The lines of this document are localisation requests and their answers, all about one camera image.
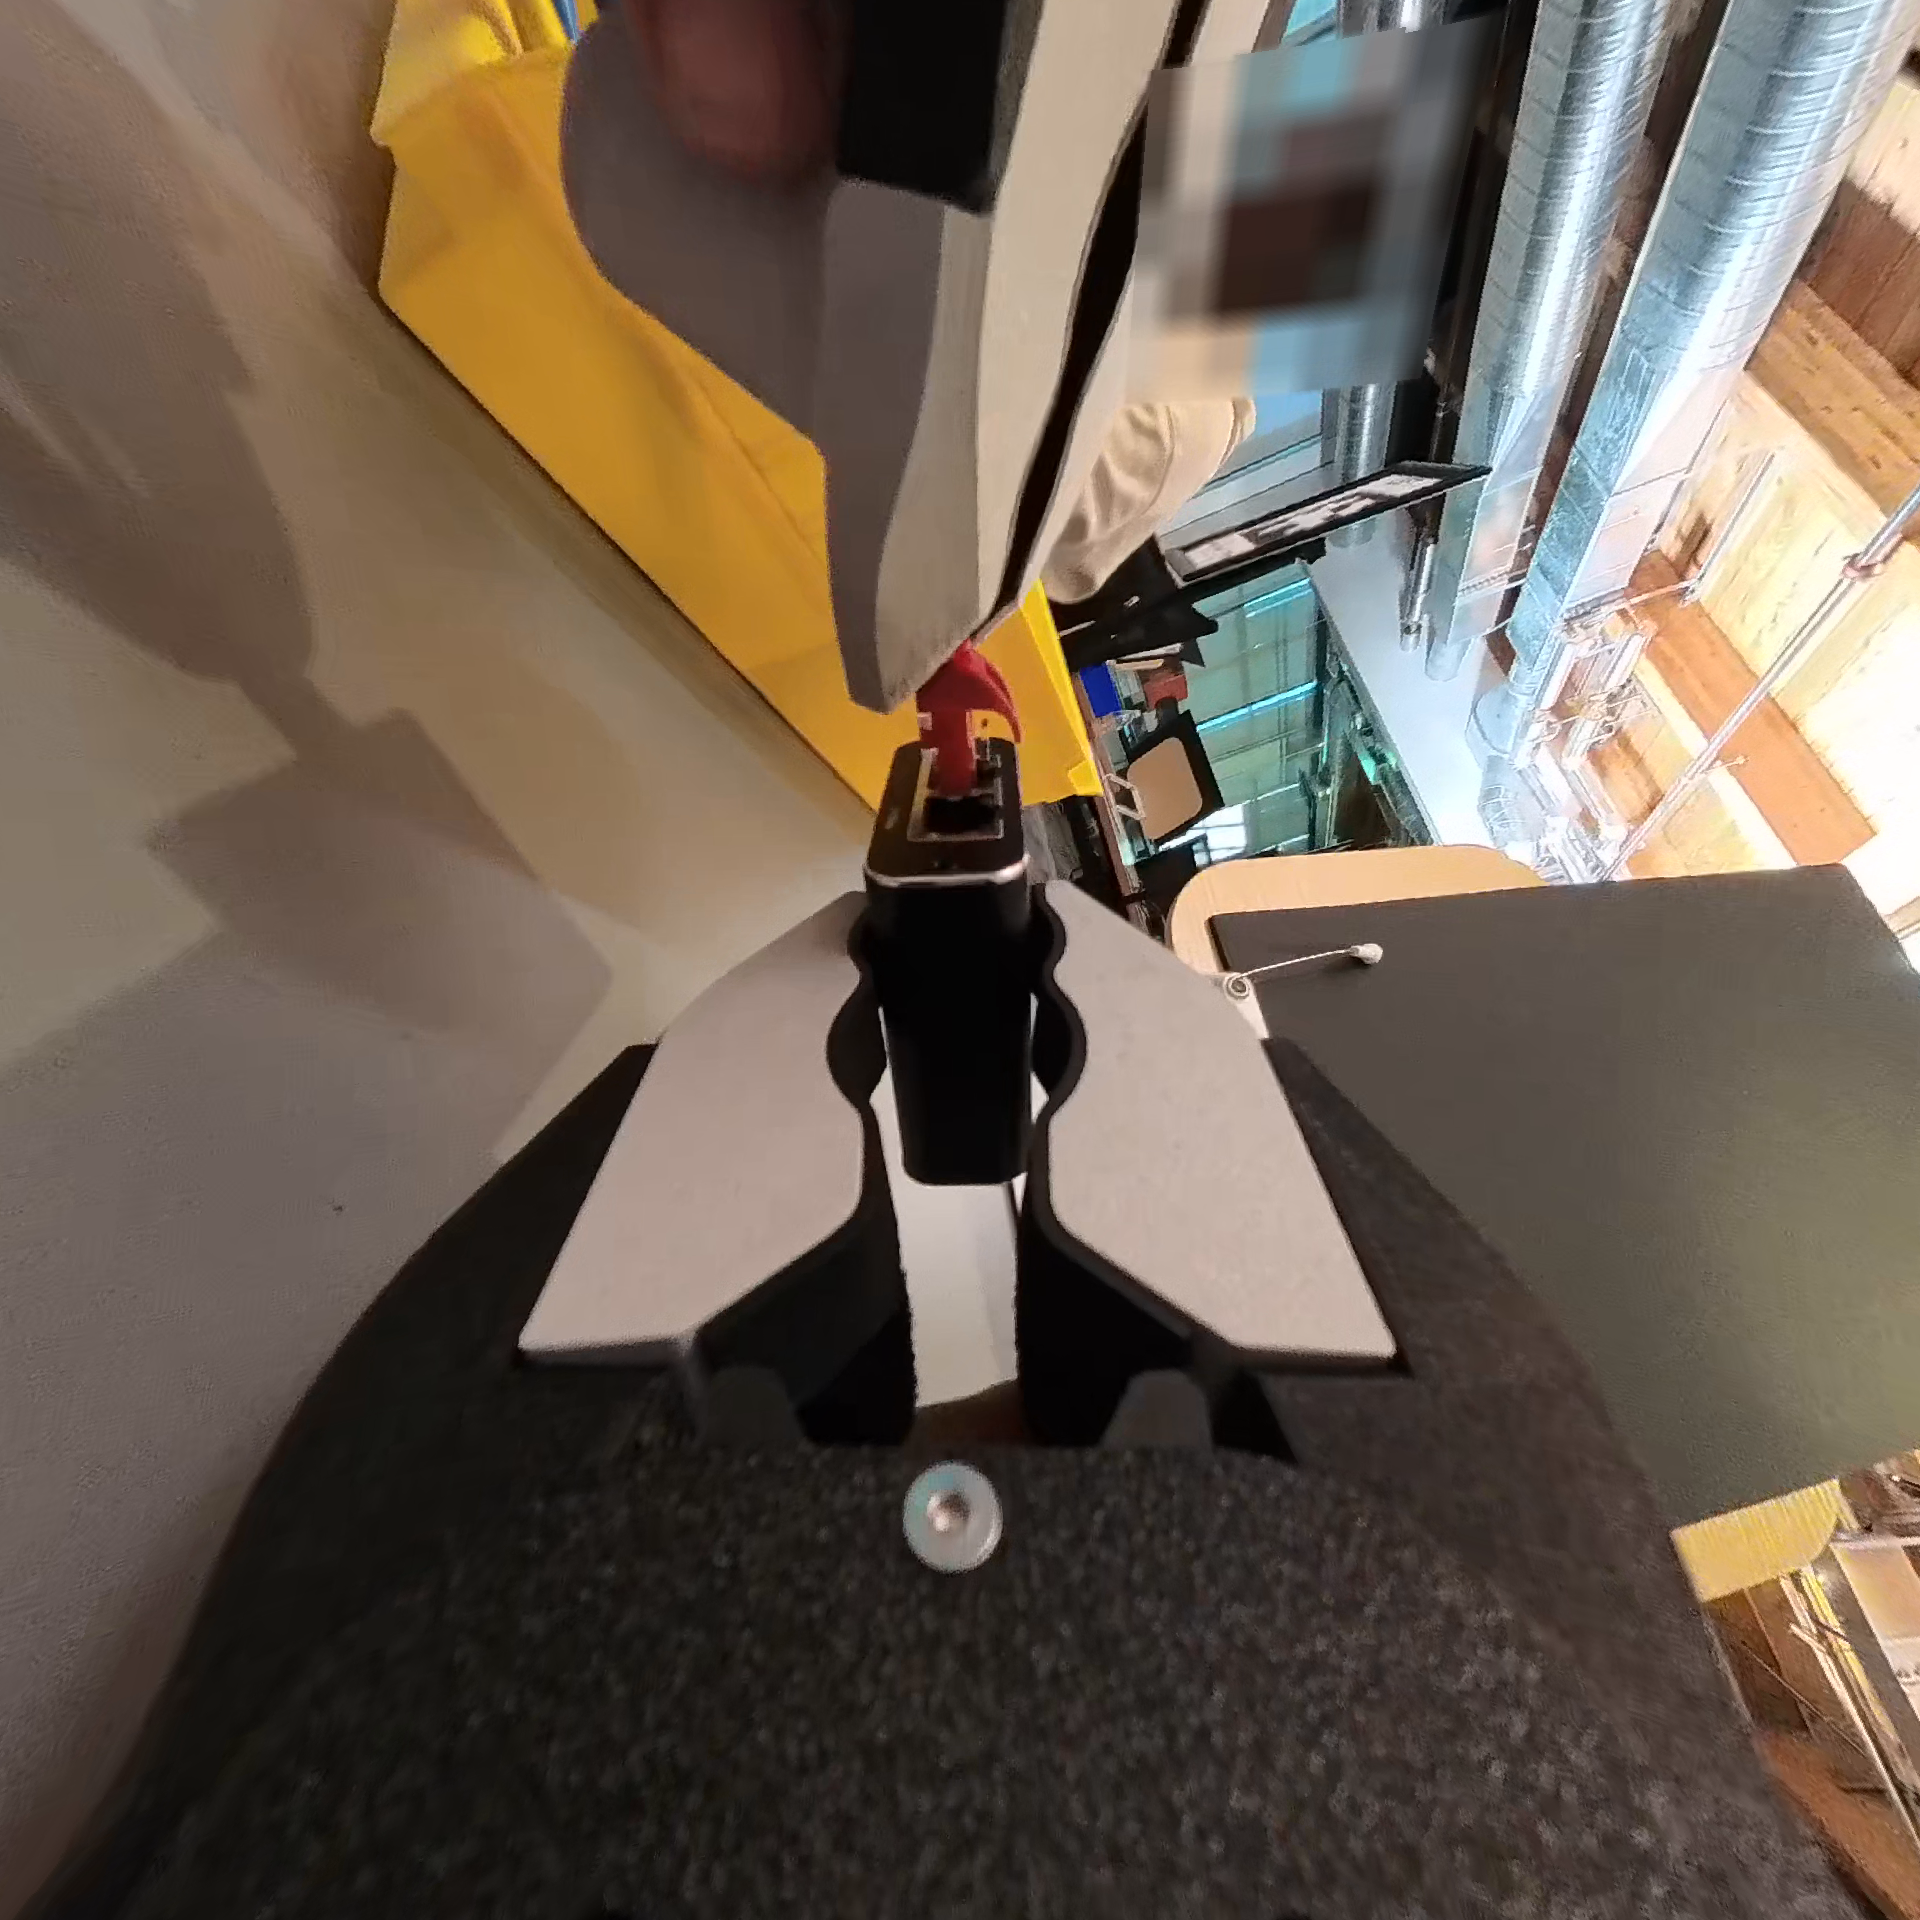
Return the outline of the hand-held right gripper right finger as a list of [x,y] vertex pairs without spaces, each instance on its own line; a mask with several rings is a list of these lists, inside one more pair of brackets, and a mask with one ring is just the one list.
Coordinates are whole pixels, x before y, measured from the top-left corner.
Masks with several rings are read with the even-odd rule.
[[1038,902],[1035,1076],[1019,1216],[1019,1396],[1094,1448],[1138,1379],[1203,1440],[1275,1440],[1275,1376],[1391,1376],[1403,1350],[1255,1024],[1074,887]]

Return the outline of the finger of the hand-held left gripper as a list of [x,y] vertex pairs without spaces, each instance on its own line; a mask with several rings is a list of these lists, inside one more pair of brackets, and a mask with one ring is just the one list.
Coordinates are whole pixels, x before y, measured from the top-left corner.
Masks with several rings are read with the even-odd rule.
[[1155,78],[1265,4],[848,4],[825,224],[831,601],[893,712],[1027,589],[1122,405]]

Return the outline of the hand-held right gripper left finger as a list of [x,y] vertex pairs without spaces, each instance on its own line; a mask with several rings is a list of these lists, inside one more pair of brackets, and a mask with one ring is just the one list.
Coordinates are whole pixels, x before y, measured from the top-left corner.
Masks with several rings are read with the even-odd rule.
[[915,1360],[861,911],[833,898],[667,1028],[520,1324],[523,1363],[667,1370],[692,1407],[746,1369],[818,1445],[908,1436]]

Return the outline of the black ethernet adapter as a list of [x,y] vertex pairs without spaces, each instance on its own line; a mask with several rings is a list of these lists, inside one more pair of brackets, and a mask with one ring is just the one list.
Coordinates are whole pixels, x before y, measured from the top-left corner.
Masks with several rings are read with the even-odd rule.
[[896,1093],[901,1164],[928,1187],[1008,1186],[1034,1126],[1035,875],[1019,752],[976,741],[971,785],[932,791],[898,746],[868,847],[861,955]]

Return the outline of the yellow storage bin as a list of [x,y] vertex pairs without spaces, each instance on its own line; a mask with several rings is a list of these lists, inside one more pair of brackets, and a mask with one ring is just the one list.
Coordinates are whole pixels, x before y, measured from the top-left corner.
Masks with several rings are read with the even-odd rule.
[[[1061,189],[989,251],[976,450],[995,525],[1012,485],[1055,489],[1048,445],[1087,243],[1180,4],[1049,4],[1041,127],[1008,187]],[[467,395],[683,612],[848,787],[876,805],[914,708],[849,698],[828,575],[818,450],[667,324],[614,293],[563,197],[563,4],[398,4],[371,140],[396,160],[377,289]]]

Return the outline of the person's left hand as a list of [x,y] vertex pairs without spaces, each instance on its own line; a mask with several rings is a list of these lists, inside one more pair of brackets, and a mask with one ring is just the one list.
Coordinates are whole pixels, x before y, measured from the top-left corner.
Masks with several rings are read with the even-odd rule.
[[799,183],[833,163],[841,4],[623,4],[665,127],[700,163]]

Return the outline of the black framed sign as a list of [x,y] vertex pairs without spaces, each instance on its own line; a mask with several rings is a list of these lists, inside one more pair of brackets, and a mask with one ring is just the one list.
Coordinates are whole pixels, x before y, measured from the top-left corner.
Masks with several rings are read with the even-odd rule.
[[1326,553],[1330,535],[1407,513],[1434,498],[1481,485],[1492,466],[1396,462],[1300,505],[1253,516],[1231,530],[1175,543],[1168,568],[1182,592],[1221,592],[1265,571]]

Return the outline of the dark panel board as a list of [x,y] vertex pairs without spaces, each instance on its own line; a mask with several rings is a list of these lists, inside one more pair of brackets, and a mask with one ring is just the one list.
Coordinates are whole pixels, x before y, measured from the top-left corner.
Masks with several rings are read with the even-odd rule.
[[1563,1324],[1669,1522],[1916,1448],[1916,971],[1846,867],[1549,884],[1480,847],[1197,874],[1203,973]]

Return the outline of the tan padded chair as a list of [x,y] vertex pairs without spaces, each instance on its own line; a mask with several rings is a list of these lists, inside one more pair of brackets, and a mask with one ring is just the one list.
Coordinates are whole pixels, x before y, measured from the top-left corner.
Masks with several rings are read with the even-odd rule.
[[1171,708],[1138,739],[1118,774],[1124,817],[1150,847],[1161,847],[1225,808],[1213,758],[1197,719]]

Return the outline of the metal ceiling pipe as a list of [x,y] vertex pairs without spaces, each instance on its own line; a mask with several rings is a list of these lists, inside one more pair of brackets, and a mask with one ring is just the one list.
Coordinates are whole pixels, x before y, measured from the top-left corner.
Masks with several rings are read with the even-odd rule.
[[1852,609],[1866,586],[1876,583],[1894,553],[1906,543],[1906,532],[1914,519],[1916,486],[1911,486],[1906,498],[1884,519],[1866,546],[1841,563],[1835,583],[1792,633],[1789,645],[1766,665],[1755,685],[1742,689],[1740,701],[1718,725],[1718,731],[1703,739],[1700,751],[1652,808],[1649,819],[1629,832],[1617,852],[1607,855],[1602,878],[1629,875],[1633,855],[1643,852],[1669,828],[1669,821],[1686,811],[1693,794],[1723,768],[1726,752],[1740,741],[1740,732],[1745,732],[1766,708],[1778,705],[1775,696],[1812,662],[1828,626],[1835,626],[1842,612]]

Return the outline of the silver ceiling duct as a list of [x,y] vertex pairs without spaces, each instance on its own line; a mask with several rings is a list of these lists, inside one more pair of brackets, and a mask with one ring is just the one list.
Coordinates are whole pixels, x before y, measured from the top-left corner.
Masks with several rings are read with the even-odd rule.
[[1625,592],[1886,107],[1914,4],[1527,4],[1421,553],[1453,785],[1496,785]]

